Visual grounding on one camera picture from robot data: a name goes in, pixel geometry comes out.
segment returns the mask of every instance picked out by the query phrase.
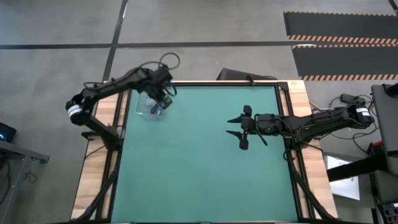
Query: black mat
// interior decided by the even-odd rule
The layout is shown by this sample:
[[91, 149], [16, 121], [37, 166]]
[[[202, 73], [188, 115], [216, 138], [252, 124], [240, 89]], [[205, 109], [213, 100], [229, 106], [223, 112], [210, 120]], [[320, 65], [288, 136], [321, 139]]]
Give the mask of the black mat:
[[302, 80], [392, 80], [398, 78], [395, 44], [293, 46]]
[[378, 14], [284, 12], [286, 33], [293, 40], [394, 44], [398, 17]]

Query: metal stand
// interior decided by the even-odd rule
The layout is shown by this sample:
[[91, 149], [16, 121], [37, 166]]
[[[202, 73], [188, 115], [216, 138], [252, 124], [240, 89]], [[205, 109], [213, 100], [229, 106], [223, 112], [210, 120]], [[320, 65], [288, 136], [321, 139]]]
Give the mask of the metal stand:
[[329, 182], [347, 179], [361, 174], [368, 174], [376, 170], [388, 171], [386, 156], [384, 154], [372, 156], [347, 165], [328, 169]]
[[32, 162], [32, 160], [36, 159], [39, 160], [40, 163], [47, 163], [50, 156], [24, 149], [23, 147], [16, 146], [6, 141], [0, 141], [0, 152], [10, 155], [9, 159], [21, 160], [21, 165], [16, 172], [16, 176], [12, 178], [10, 189], [3, 201], [2, 209], [0, 209], [0, 224], [3, 224], [11, 223], [9, 216], [16, 202], [17, 193], [21, 188], [29, 164]]

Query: cable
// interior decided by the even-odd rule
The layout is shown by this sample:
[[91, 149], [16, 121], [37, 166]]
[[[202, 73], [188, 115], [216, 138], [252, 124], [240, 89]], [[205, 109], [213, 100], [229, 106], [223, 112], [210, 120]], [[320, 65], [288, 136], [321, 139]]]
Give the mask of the cable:
[[320, 108], [319, 110], [318, 109], [312, 109], [312, 113], [313, 114], [317, 114], [317, 113], [331, 111], [331, 110], [335, 110], [335, 109], [334, 108]]
[[[177, 65], [174, 66], [174, 67], [172, 67], [172, 68], [169, 68], [169, 70], [173, 70], [173, 69], [178, 68], [178, 66], [180, 66], [180, 63], [181, 63], [180, 57], [179, 57], [176, 53], [167, 52], [166, 54], [163, 54], [163, 55], [160, 57], [160, 59], [159, 59], [158, 62], [156, 62], [156, 61], [149, 61], [149, 62], [142, 63], [142, 64], [140, 64], [138, 67], [133, 68], [132, 70], [128, 71], [128, 73], [134, 75], [135, 72], [136, 72], [138, 69], [142, 68], [142, 67], [145, 66], [145, 65], [152, 64], [152, 63], [157, 64], [157, 65], [158, 65], [158, 68], [160, 68], [161, 65], [167, 67], [167, 65], [164, 64], [164, 63], [162, 63], [162, 61], [163, 61], [164, 57], [166, 57], [166, 56], [168, 56], [168, 55], [174, 55], [174, 56], [176, 56], [176, 58], [177, 58], [177, 60], [178, 60]], [[129, 77], [129, 75], [124, 76], [124, 78], [119, 79], [119, 81], [124, 80], [124, 79], [126, 79], [127, 77]], [[88, 84], [97, 85], [97, 84], [103, 84], [103, 83], [101, 83], [101, 82], [84, 82], [84, 83], [83, 83], [83, 86], [84, 86], [86, 89], [88, 89], [88, 90], [94, 90], [95, 87], [87, 86]]]
[[[123, 132], [123, 125], [117, 125], [116, 128], [122, 128], [122, 132]], [[87, 157], [89, 157], [90, 155], [92, 155], [92, 154], [95, 153], [95, 152], [98, 152], [100, 149], [102, 149], [102, 148], [104, 148], [104, 147], [105, 147], [105, 145], [103, 145], [103, 146], [101, 146], [101, 147], [95, 149], [94, 151], [90, 152], [89, 154], [87, 154], [87, 155], [85, 156], [85, 159], [87, 159]]]
[[276, 77], [273, 77], [272, 75], [264, 75], [263, 77], [269, 78], [271, 80], [278, 80]]
[[316, 109], [320, 110], [321, 108], [319, 106], [317, 106], [315, 103], [313, 103], [311, 100], [309, 100], [308, 102], [310, 102], [310, 104], [315, 107]]
[[0, 200], [0, 205], [4, 202], [4, 200], [6, 199], [6, 197], [7, 197], [7, 194], [8, 194], [8, 192], [10, 191], [10, 188], [11, 188], [11, 175], [10, 175], [10, 161], [9, 161], [9, 159], [7, 160], [7, 174], [6, 174], [6, 177], [4, 178], [4, 180], [3, 180], [3, 184], [5, 183], [5, 181], [6, 180], [8, 180], [7, 181], [7, 190], [6, 190], [6, 193], [4, 194], [4, 196], [1, 198], [1, 200]]
[[363, 151], [363, 152], [366, 153], [366, 154], [368, 154], [368, 152], [366, 152], [361, 146], [359, 146], [359, 144], [355, 141], [355, 139], [361, 138], [361, 137], [363, 137], [363, 136], [370, 135], [370, 134], [374, 133], [375, 131], [377, 131], [377, 130], [379, 129], [379, 127], [377, 127], [375, 123], [373, 123], [373, 125], [374, 125], [374, 129], [373, 129], [371, 132], [369, 132], [369, 133], [356, 133], [356, 134], [353, 135], [353, 142], [355, 143], [355, 145], [356, 145], [361, 151]]
[[173, 52], [167, 52], [166, 54], [163, 54], [163, 55], [160, 57], [160, 59], [159, 59], [159, 68], [160, 68], [160, 64], [162, 63], [163, 59], [164, 59], [166, 56], [168, 56], [168, 55], [174, 55], [174, 56], [177, 58], [177, 60], [178, 60], [177, 65], [174, 66], [174, 67], [172, 67], [172, 68], [169, 68], [169, 70], [173, 70], [173, 69], [178, 68], [178, 66], [180, 66], [181, 60], [180, 60], [180, 57], [179, 57], [176, 53], [173, 53]]
[[[294, 136], [292, 128], [284, 120], [282, 120], [280, 118], [275, 118], [275, 119], [282, 121], [286, 125], [286, 127], [288, 128], [288, 130], [290, 131], [292, 136]], [[304, 180], [301, 178], [300, 174], [297, 172], [297, 169], [295, 168], [294, 163], [293, 163], [293, 161], [297, 158], [297, 155], [294, 158], [290, 159], [289, 154], [288, 154], [289, 151], [290, 151], [290, 149], [287, 149], [287, 148], [285, 149], [285, 152], [283, 153], [283, 158], [287, 161], [287, 163], [292, 171], [292, 177], [293, 177], [294, 181], [296, 181], [296, 183], [299, 184], [299, 186], [303, 190], [305, 196], [309, 199], [309, 201], [311, 202], [311, 204], [313, 205], [313, 207], [315, 208], [315, 210], [318, 212], [319, 216], [321, 216], [322, 219], [334, 220], [335, 217], [333, 217], [326, 211], [326, 209], [321, 205], [321, 203], [318, 201], [318, 199], [314, 196], [314, 194], [310, 190], [309, 186], [304, 182]]]
[[360, 97], [360, 96], [367, 97], [367, 98], [369, 99], [369, 101], [370, 101], [370, 102], [373, 102], [373, 99], [372, 99], [370, 96], [366, 96], [366, 95], [358, 95], [357, 97]]
[[301, 125], [301, 127], [298, 129], [298, 131], [297, 131], [297, 133], [296, 133], [295, 138], [297, 138], [297, 137], [299, 136], [301, 130], [302, 130], [302, 129], [304, 128], [304, 126], [307, 125], [310, 121], [312, 121], [312, 119], [309, 119], [306, 123], [303, 123], [303, 124]]
[[30, 169], [30, 165], [31, 163], [28, 165], [28, 172], [25, 173], [25, 178], [23, 181], [25, 181], [26, 179], [28, 179], [28, 181], [33, 184], [34, 182], [37, 181], [37, 176], [31, 171]]
[[103, 146], [101, 146], [101, 147], [95, 149], [95, 150], [92, 151], [91, 153], [87, 154], [87, 155], [85, 156], [85, 159], [87, 159], [87, 157], [89, 157], [90, 155], [92, 155], [93, 153], [97, 152], [98, 150], [100, 150], [100, 149], [102, 149], [102, 148], [104, 148], [104, 147], [105, 147], [105, 145], [103, 145]]
[[304, 144], [305, 144], [305, 145], [308, 145], [308, 146], [310, 146], [310, 147], [313, 147], [313, 148], [315, 148], [315, 149], [318, 149], [319, 151], [323, 152], [323, 149], [319, 148], [318, 146], [314, 146], [314, 145], [311, 145], [311, 144], [308, 144], [308, 143], [304, 143]]
[[334, 99], [332, 99], [332, 101], [329, 103], [329, 108], [331, 108], [331, 105], [333, 104], [333, 102], [337, 99], [340, 99], [339, 96], [335, 97]]

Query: black cable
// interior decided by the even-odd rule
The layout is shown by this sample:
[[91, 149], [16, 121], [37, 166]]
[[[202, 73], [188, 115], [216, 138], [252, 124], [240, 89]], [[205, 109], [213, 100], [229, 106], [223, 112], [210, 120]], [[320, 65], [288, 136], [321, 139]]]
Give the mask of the black cable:
[[296, 138], [299, 136], [299, 134], [300, 134], [301, 130], [304, 128], [304, 126], [307, 125], [310, 121], [312, 121], [312, 119], [308, 120], [306, 123], [303, 123], [301, 125], [301, 127], [298, 129], [298, 131], [296, 133], [296, 136], [295, 136]]
[[369, 99], [369, 101], [370, 101], [370, 102], [373, 102], [373, 99], [372, 99], [370, 96], [366, 96], [366, 95], [358, 95], [357, 97], [360, 97], [360, 96], [367, 97], [367, 98]]
[[100, 149], [102, 149], [102, 148], [104, 148], [104, 147], [105, 147], [105, 145], [103, 145], [103, 146], [101, 146], [101, 147], [95, 149], [95, 150], [92, 151], [91, 153], [87, 154], [87, 155], [85, 156], [85, 159], [87, 159], [87, 157], [89, 157], [90, 155], [92, 155], [93, 153], [97, 152], [98, 150], [100, 150]]
[[330, 133], [331, 136], [338, 138], [338, 139], [343, 139], [343, 140], [352, 140], [353, 138], [344, 138], [344, 137], [339, 137], [339, 136], [335, 136], [333, 133]]
[[327, 134], [324, 134], [322, 137], [315, 137], [315, 139], [316, 140], [321, 140], [321, 139], [323, 139], [324, 137], [326, 137], [326, 136], [328, 136], [329, 134], [331, 134], [331, 133], [327, 133]]
[[356, 145], [361, 151], [363, 151], [363, 152], [366, 153], [366, 154], [368, 154], [368, 152], [366, 152], [361, 146], [359, 146], [359, 144], [355, 141], [355, 139], [361, 138], [361, 137], [364, 137], [364, 136], [368, 136], [368, 135], [374, 133], [375, 131], [377, 131], [377, 130], [379, 129], [379, 127], [377, 127], [375, 123], [373, 123], [373, 125], [374, 125], [374, 129], [373, 129], [371, 132], [369, 132], [369, 133], [356, 133], [356, 134], [353, 135], [353, 142], [355, 143], [355, 145]]
[[[123, 132], [123, 125], [117, 125], [116, 128], [122, 128], [122, 132]], [[98, 152], [100, 149], [102, 149], [102, 148], [104, 148], [104, 147], [105, 147], [105, 145], [103, 145], [103, 146], [101, 146], [101, 147], [95, 149], [95, 150], [92, 151], [91, 153], [87, 154], [87, 155], [85, 156], [85, 159], [87, 159], [87, 157], [89, 157], [90, 155], [92, 155], [92, 154], [95, 153], [95, 152]]]
[[34, 182], [37, 181], [37, 176], [31, 171], [30, 165], [31, 165], [31, 163], [27, 166], [28, 172], [25, 173], [25, 178], [24, 178], [23, 181], [25, 181], [26, 179], [28, 179], [28, 181], [29, 181], [31, 184], [33, 184]]
[[8, 192], [10, 191], [10, 188], [11, 188], [11, 175], [10, 175], [10, 161], [9, 161], [9, 159], [7, 160], [7, 174], [6, 174], [6, 177], [4, 178], [4, 180], [3, 180], [3, 183], [2, 183], [2, 187], [4, 186], [4, 182], [7, 180], [7, 190], [6, 190], [6, 193], [4, 194], [4, 196], [1, 198], [1, 200], [0, 200], [0, 205], [4, 202], [4, 200], [6, 199], [6, 197], [7, 197], [7, 194], [8, 194]]
[[175, 86], [172, 84], [172, 83], [170, 83], [170, 86], [173, 88], [173, 90], [174, 90], [174, 94], [172, 94], [171, 92], [169, 92], [169, 90], [168, 89], [164, 89], [166, 92], [167, 92], [167, 94], [169, 94], [170, 96], [175, 96], [176, 94], [177, 94], [177, 89], [175, 88]]
[[[286, 125], [287, 129], [290, 131], [292, 136], [294, 136], [292, 128], [284, 120], [282, 120], [280, 118], [275, 118], [275, 119], [278, 119], [278, 120], [282, 121]], [[287, 161], [288, 165], [290, 166], [290, 168], [292, 170], [292, 177], [296, 181], [296, 183], [299, 184], [299, 186], [303, 190], [305, 196], [309, 199], [309, 201], [311, 202], [311, 204], [313, 205], [315, 210], [318, 212], [319, 216], [321, 216], [322, 219], [335, 219], [335, 217], [330, 215], [326, 211], [326, 209], [321, 205], [321, 203], [318, 201], [316, 196], [314, 196], [314, 194], [310, 190], [309, 186], [301, 178], [300, 174], [297, 172], [297, 169], [295, 168], [294, 163], [293, 163], [293, 160], [295, 158], [290, 159], [288, 153], [290, 153], [290, 150], [286, 148], [285, 152], [283, 153], [283, 157]]]
[[304, 143], [304, 144], [305, 144], [305, 145], [308, 145], [308, 146], [310, 146], [310, 147], [313, 147], [313, 148], [315, 148], [315, 149], [318, 149], [319, 151], [323, 152], [323, 149], [319, 148], [318, 146], [314, 146], [314, 145], [311, 145], [311, 144], [308, 144], [308, 143]]
[[[159, 59], [158, 62], [156, 62], [156, 61], [149, 61], [149, 62], [142, 63], [142, 64], [140, 64], [138, 67], [133, 68], [132, 70], [128, 71], [128, 73], [130, 73], [130, 74], [135, 74], [135, 72], [136, 72], [138, 69], [142, 68], [142, 67], [145, 66], [145, 65], [152, 64], [152, 63], [157, 64], [157, 65], [158, 65], [158, 68], [160, 68], [161, 65], [167, 67], [166, 64], [162, 63], [162, 60], [164, 59], [164, 57], [166, 57], [166, 56], [168, 56], [168, 55], [174, 55], [174, 56], [176, 56], [176, 58], [177, 58], [177, 60], [178, 60], [177, 65], [174, 66], [174, 67], [172, 67], [172, 68], [169, 68], [169, 70], [173, 70], [173, 69], [178, 68], [178, 66], [180, 66], [180, 63], [181, 63], [180, 57], [179, 57], [176, 53], [167, 52], [166, 54], [163, 54], [163, 55], [160, 57], [160, 59]], [[94, 90], [95, 87], [87, 86], [88, 84], [95, 85], [95, 84], [103, 84], [103, 83], [101, 83], [101, 82], [84, 82], [84, 83], [83, 83], [83, 86], [84, 86], [86, 89], [88, 89], [88, 90]]]
[[335, 97], [334, 99], [332, 99], [332, 101], [329, 103], [329, 108], [331, 108], [331, 105], [333, 104], [333, 102], [337, 99], [340, 99], [339, 96]]
[[364, 125], [363, 123], [359, 123], [359, 122], [357, 122], [355, 119], [353, 119], [353, 118], [347, 118], [347, 120], [350, 120], [350, 121], [352, 121], [352, 122], [354, 122], [354, 123], [356, 123], [356, 124], [358, 124], [358, 125]]
[[282, 123], [284, 123], [284, 124], [286, 125], [287, 129], [289, 130], [289, 132], [292, 134], [292, 137], [294, 137], [293, 130], [292, 130], [292, 128], [290, 127], [290, 125], [288, 125], [288, 124], [286, 123], [286, 121], [284, 121], [283, 119], [280, 119], [280, 118], [275, 118], [275, 119], [277, 119], [277, 120], [281, 121]]
[[167, 52], [166, 54], [163, 54], [163, 55], [160, 57], [160, 59], [159, 59], [159, 67], [160, 67], [160, 63], [162, 63], [163, 59], [164, 59], [166, 56], [168, 56], [168, 55], [174, 55], [174, 56], [177, 58], [177, 60], [178, 60], [177, 65], [174, 66], [174, 67], [172, 67], [172, 68], [169, 68], [169, 70], [173, 70], [173, 69], [178, 68], [178, 66], [180, 66], [181, 60], [180, 60], [180, 57], [179, 57], [176, 53], [173, 53], [173, 52]]

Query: white paper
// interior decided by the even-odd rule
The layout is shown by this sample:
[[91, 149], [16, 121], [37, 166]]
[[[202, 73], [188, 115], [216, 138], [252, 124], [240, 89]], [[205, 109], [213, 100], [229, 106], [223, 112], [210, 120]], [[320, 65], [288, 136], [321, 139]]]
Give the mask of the white paper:
[[[350, 162], [327, 156], [327, 169], [349, 164]], [[358, 177], [330, 182], [331, 192], [335, 195], [359, 200]]]

